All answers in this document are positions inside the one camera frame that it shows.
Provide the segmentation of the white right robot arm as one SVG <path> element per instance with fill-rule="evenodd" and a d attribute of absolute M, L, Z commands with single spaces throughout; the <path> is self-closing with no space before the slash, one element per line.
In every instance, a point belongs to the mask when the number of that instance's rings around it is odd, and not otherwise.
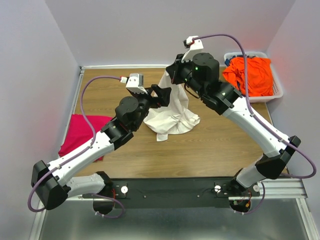
<path fill-rule="evenodd" d="M 172 84 L 184 84 L 197 94 L 208 108 L 233 121 L 262 149 L 262 156 L 240 169 L 227 184 L 227 191 L 241 196 L 255 183 L 277 179 L 295 153 L 301 140 L 297 136 L 281 134 L 277 139 L 268 129 L 276 129 L 255 110 L 249 111 L 247 101 L 232 84 L 221 81 L 219 62 L 209 53 L 197 53 L 191 61 L 183 62 L 178 54 L 173 64 L 166 67 Z"/>

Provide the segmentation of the blue garment in basket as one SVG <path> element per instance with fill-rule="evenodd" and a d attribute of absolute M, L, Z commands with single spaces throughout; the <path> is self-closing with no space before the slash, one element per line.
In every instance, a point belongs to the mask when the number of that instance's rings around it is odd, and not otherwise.
<path fill-rule="evenodd" d="M 248 59 L 253 59 L 253 58 L 256 57 L 256 55 L 246 55 L 246 57 L 247 57 Z M 243 58 L 243 55 L 242 55 L 242 54 L 241 54 L 241 55 L 232 55 L 232 56 L 230 56 L 230 57 L 227 57 L 227 58 L 225 59 L 225 61 L 224 61 L 225 65 L 226 65 L 227 67 L 229 67 L 230 64 L 231 64 L 231 60 L 232 60 L 232 59 L 235 59 L 235 58 Z"/>

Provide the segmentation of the aluminium frame rail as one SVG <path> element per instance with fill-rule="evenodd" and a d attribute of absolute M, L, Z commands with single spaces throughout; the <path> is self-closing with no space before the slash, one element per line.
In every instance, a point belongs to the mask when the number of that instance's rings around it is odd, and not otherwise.
<path fill-rule="evenodd" d="M 38 213 L 32 240 L 316 240 L 299 179 L 279 178 L 258 183 L 259 196 L 244 208 L 232 199 L 228 208 L 129 208 L 116 205 L 110 219 L 95 215 L 87 195 L 69 198 L 60 207 Z"/>

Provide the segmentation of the folded magenta t shirt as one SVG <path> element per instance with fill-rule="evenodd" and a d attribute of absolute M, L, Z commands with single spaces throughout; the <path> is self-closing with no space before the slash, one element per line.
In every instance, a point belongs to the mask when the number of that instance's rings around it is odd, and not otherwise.
<path fill-rule="evenodd" d="M 73 163 L 84 160 L 86 164 L 100 160 L 104 155 L 115 150 L 108 136 L 101 132 L 101 128 L 112 120 L 109 116 L 88 115 L 92 127 L 88 125 L 83 115 L 73 114 L 70 119 L 69 128 L 61 145 L 58 155 L 63 163 L 73 156 L 77 156 Z"/>

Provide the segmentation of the white plastic laundry basket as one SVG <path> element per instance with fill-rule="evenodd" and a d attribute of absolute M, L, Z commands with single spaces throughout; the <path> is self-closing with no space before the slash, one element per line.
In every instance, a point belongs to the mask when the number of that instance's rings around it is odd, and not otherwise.
<path fill-rule="evenodd" d="M 264 52 L 260 52 L 260 51 L 246 51 L 245 52 L 247 57 L 259 57 L 259 58 L 269 58 Z M 241 52 L 227 52 L 224 54 L 223 58 L 224 58 L 224 62 L 225 65 L 226 61 L 231 60 L 231 58 L 233 57 L 237 57 L 242 55 Z M 271 96 L 250 96 L 249 97 L 249 101 L 250 103 L 267 103 L 269 101 L 272 101 L 274 99 L 279 99 L 283 97 L 283 89 L 281 86 L 281 83 L 279 81 L 279 78 L 277 76 L 277 74 L 275 73 L 275 69 L 273 64 L 270 64 L 270 69 L 272 71 L 272 77 L 273 77 L 273 84 L 272 84 L 272 90 L 273 90 L 273 95 Z"/>

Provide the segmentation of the white t shirt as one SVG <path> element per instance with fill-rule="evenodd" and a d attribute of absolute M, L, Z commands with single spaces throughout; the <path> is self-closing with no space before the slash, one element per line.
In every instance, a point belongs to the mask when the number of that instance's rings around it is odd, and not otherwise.
<path fill-rule="evenodd" d="M 181 135 L 190 132 L 201 118 L 189 110 L 189 98 L 182 85 L 171 83 L 170 75 L 165 71 L 159 81 L 159 87 L 171 88 L 167 107 L 152 108 L 143 122 L 156 133 L 156 140 L 164 142 L 169 135 Z"/>

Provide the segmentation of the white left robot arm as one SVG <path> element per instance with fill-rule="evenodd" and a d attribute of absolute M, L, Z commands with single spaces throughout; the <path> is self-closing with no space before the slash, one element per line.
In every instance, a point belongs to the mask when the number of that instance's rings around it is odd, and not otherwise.
<path fill-rule="evenodd" d="M 170 87 L 156 84 L 136 93 L 131 91 L 115 108 L 115 116 L 93 137 L 69 154 L 45 163 L 33 165 L 31 194 L 36 194 L 45 210 L 53 210 L 71 196 L 73 187 L 69 181 L 76 173 L 98 158 L 125 145 L 133 138 L 150 109 L 167 107 L 170 103 Z"/>

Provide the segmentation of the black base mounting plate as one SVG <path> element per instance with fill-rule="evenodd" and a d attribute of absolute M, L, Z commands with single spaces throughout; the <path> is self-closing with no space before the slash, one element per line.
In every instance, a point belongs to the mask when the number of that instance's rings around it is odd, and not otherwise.
<path fill-rule="evenodd" d="M 126 209 L 229 208 L 232 200 L 244 208 L 249 197 L 260 196 L 257 183 L 232 189 L 231 177 L 114 178 L 102 195 L 115 197 Z"/>

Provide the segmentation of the orange t shirt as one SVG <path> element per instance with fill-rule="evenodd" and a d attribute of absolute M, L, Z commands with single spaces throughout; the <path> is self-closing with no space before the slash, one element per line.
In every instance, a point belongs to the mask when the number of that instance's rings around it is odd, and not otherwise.
<path fill-rule="evenodd" d="M 265 97 L 273 95 L 273 75 L 268 58 L 247 58 L 247 85 L 245 85 L 244 58 L 231 60 L 222 72 L 225 80 L 236 87 L 243 95 L 248 90 L 249 97 Z"/>

